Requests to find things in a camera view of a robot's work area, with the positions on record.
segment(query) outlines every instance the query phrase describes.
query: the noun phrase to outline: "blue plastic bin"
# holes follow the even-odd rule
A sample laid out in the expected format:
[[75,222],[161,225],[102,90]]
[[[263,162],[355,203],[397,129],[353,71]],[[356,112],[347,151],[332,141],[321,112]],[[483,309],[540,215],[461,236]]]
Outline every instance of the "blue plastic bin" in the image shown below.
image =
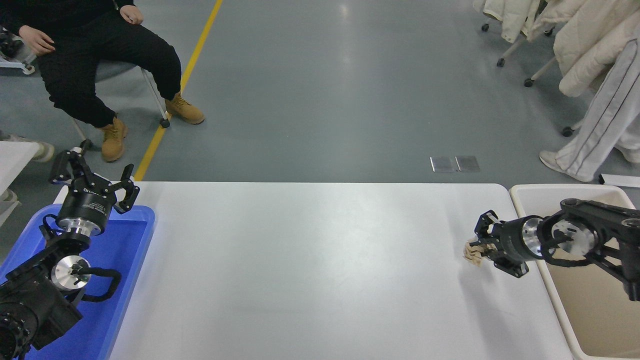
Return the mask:
[[[29,224],[16,241],[6,260],[0,266],[4,276],[44,249],[44,238],[38,229],[46,214],[57,215],[61,205],[49,205],[33,215]],[[113,297],[99,303],[81,302],[78,310],[83,315],[71,330],[40,351],[34,348],[27,360],[106,360],[115,343],[129,299],[140,273],[156,216],[146,206],[133,206],[124,214],[111,212],[106,230],[93,236],[91,247],[82,257],[91,266],[113,268],[122,273],[122,280]],[[93,276],[87,284],[87,294],[102,295],[110,279]]]

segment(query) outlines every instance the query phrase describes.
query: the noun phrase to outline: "gray floor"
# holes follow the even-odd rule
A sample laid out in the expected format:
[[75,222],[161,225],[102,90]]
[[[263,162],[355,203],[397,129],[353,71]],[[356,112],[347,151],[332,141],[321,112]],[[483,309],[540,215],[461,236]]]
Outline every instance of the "gray floor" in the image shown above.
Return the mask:
[[[139,0],[145,25],[186,66],[215,1]],[[207,121],[174,120],[146,181],[362,183],[578,183],[538,160],[568,142],[592,94],[569,98],[554,67],[534,87],[523,80],[553,56],[553,38],[526,44],[504,68],[509,44],[471,0],[225,1],[184,95]],[[0,128],[77,145],[68,117],[47,100],[38,74],[0,69]],[[116,179],[140,163],[157,127],[154,101],[132,70],[98,85],[130,127],[114,164],[89,155]],[[96,142],[100,134],[85,128]],[[480,172],[434,173],[430,156],[475,156]],[[12,184],[23,202],[0,228],[3,258],[31,215],[59,188],[49,164],[32,163]],[[602,172],[638,175],[612,152]],[[625,189],[636,206],[640,191]]]

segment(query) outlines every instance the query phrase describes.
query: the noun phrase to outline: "chair leg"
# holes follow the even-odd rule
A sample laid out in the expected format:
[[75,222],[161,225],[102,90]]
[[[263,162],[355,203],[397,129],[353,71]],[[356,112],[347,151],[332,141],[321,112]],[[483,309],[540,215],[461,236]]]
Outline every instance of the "chair leg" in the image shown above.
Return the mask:
[[78,120],[71,118],[71,124],[73,124],[74,128],[76,129],[78,135],[80,135],[80,139],[82,139],[82,141],[86,140],[86,135],[84,134],[84,131],[82,131],[82,129],[80,128],[80,126],[77,123]]
[[80,143],[80,147],[83,148],[83,150],[93,150],[93,151],[100,150],[99,147],[95,146],[93,142],[86,137],[86,135],[84,134],[84,131],[82,131],[82,129],[80,128],[80,125],[78,124],[77,119],[71,118],[71,124],[73,124],[78,135],[80,135],[80,139],[82,140],[82,142]]
[[166,110],[163,109],[162,104],[160,103],[160,95],[156,92],[156,89],[154,88],[153,83],[151,82],[151,77],[149,76],[149,73],[143,68],[140,68],[140,70],[142,71],[142,76],[147,81],[149,90],[151,90],[151,94],[153,94],[154,99],[156,100],[156,104],[158,105],[158,109],[160,110],[160,116],[161,116],[160,126],[167,128],[170,125],[169,119],[171,115]]

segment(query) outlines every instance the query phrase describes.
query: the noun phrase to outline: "beige plastic bin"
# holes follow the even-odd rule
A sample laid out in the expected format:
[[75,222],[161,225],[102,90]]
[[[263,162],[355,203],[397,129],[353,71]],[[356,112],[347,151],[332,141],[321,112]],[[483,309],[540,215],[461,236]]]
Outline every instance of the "beige plastic bin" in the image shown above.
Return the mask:
[[[607,185],[516,185],[509,193],[519,217],[552,215],[568,198],[634,208],[627,194]],[[629,301],[622,283],[596,265],[537,263],[574,358],[640,359],[640,302]]]

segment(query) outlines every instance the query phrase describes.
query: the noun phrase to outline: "black pants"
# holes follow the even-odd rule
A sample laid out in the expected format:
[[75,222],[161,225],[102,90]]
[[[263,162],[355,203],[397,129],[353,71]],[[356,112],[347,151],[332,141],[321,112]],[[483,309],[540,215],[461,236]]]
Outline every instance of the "black pants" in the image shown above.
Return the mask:
[[103,127],[115,112],[95,95],[95,73],[101,59],[126,61],[153,74],[157,89],[171,100],[180,91],[180,59],[173,46],[141,25],[124,21],[117,11],[79,28],[48,33],[56,50],[38,57],[42,80],[56,108]]

